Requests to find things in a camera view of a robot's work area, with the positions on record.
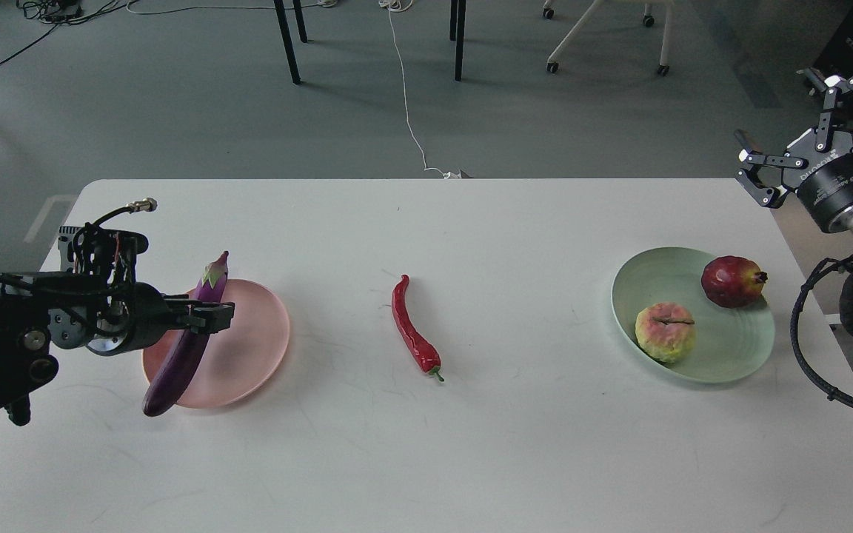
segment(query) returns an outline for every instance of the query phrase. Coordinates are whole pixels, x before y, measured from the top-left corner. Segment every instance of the tabletop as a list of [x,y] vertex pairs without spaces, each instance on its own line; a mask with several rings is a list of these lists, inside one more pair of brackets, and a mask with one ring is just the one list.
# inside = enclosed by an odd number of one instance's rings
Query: tabletop
[[[30,425],[0,413],[0,531],[853,531],[853,411],[798,368],[802,274],[732,180],[104,180],[67,223],[145,196],[105,224],[149,238],[138,279],[183,292],[229,250],[287,307],[284,360],[146,418],[139,353],[54,349]],[[769,272],[754,374],[679,381],[629,346],[615,273],[665,246]],[[397,333],[404,273],[444,383]],[[802,347],[853,392],[812,299]]]

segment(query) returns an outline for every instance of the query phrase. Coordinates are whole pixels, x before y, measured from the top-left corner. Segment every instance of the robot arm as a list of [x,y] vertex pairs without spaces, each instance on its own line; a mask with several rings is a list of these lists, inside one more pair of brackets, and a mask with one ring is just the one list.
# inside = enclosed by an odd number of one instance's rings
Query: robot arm
[[[806,77],[825,95],[818,124],[786,146],[782,155],[766,155],[752,137],[735,132],[742,145],[737,181],[763,207],[778,208],[793,192],[825,233],[847,232],[853,238],[853,77],[822,79],[816,70]],[[822,379],[806,361],[798,342],[798,318],[809,291],[827,274],[847,271],[839,300],[840,321],[853,336],[853,256],[823,260],[809,274],[792,310],[792,348],[802,370],[820,389],[853,408],[853,397]]]
[[28,394],[58,374],[52,342],[116,355],[153,345],[171,329],[211,334],[230,326],[231,303],[167,296],[136,282],[146,237],[101,227],[119,213],[155,207],[145,199],[84,227],[62,227],[60,271],[0,275],[0,409],[16,425],[30,421]]

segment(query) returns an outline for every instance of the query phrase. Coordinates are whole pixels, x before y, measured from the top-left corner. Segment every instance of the white chair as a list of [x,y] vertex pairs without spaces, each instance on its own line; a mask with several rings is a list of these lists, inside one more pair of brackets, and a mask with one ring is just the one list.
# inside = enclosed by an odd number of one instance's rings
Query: white chair
[[[575,23],[575,26],[572,27],[572,30],[568,32],[568,35],[565,36],[564,39],[561,40],[561,43],[558,44],[558,47],[555,48],[555,51],[552,52],[548,57],[548,71],[552,74],[558,71],[558,58],[561,57],[562,52],[568,47],[568,44],[571,43],[573,38],[578,31],[581,30],[585,23],[590,20],[591,17],[595,16],[595,11],[605,4],[607,0],[595,0],[592,3],[592,6],[588,7],[588,10],[585,11],[585,14],[581,15],[581,18]],[[640,3],[644,4],[643,6],[643,25],[646,27],[651,27],[654,24],[654,17],[651,14],[650,7],[651,4],[666,4],[666,19],[663,21],[663,45],[660,47],[660,65],[657,67],[657,74],[661,76],[666,76],[667,72],[670,71],[670,64],[668,60],[668,56],[670,54],[670,30],[671,23],[673,22],[673,3],[674,0],[613,0],[615,2],[631,2],[631,3]],[[552,10],[552,4],[555,3],[555,0],[545,0],[545,5],[542,7],[542,14],[547,19],[551,19],[554,16],[555,11]]]

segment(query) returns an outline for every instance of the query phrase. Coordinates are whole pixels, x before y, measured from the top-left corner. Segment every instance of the fake fruit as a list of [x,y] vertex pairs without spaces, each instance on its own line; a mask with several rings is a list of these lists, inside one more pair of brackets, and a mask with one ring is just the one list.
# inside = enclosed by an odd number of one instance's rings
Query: fake fruit
[[744,257],[724,255],[711,261],[700,277],[706,297],[720,307],[744,307],[759,299],[769,279],[758,264]]
[[[219,303],[226,291],[226,282],[230,276],[230,268],[227,266],[229,252],[223,252],[219,259],[206,265],[203,269],[203,277],[193,293],[190,300],[210,301]],[[183,329],[176,336],[176,340],[170,345],[166,358],[160,370],[150,382],[147,394],[143,398],[143,414],[146,416],[159,416],[164,414],[170,407],[179,401],[183,392],[187,390],[193,375],[203,360],[203,352],[209,343],[210,336],[196,334]]]
[[410,277],[404,274],[400,277],[400,283],[393,287],[393,297],[390,300],[390,307],[393,308],[393,320],[397,323],[397,330],[400,331],[400,336],[404,338],[410,354],[414,360],[420,365],[420,370],[426,372],[427,375],[433,375],[444,381],[443,375],[440,375],[440,354],[436,348],[427,342],[426,338],[413,327],[410,321],[410,314],[407,313],[407,286],[410,285]]
[[690,311],[673,301],[661,301],[637,314],[637,345],[657,361],[681,360],[697,343],[697,327]]

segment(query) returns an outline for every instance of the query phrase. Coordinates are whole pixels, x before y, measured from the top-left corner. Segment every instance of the eggplant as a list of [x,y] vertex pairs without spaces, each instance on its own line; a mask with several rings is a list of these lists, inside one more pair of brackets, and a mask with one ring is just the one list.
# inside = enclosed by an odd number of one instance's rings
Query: eggplant
[[[230,269],[227,266],[229,256],[229,252],[223,252],[219,259],[206,265],[203,277],[190,293],[190,300],[207,303],[219,303],[223,300],[226,282],[230,277]],[[162,415],[182,397],[190,381],[193,381],[193,375],[199,368],[209,340],[209,335],[196,334],[188,329],[177,333],[163,364],[160,365],[160,370],[153,377],[147,394],[143,397],[143,414]]]

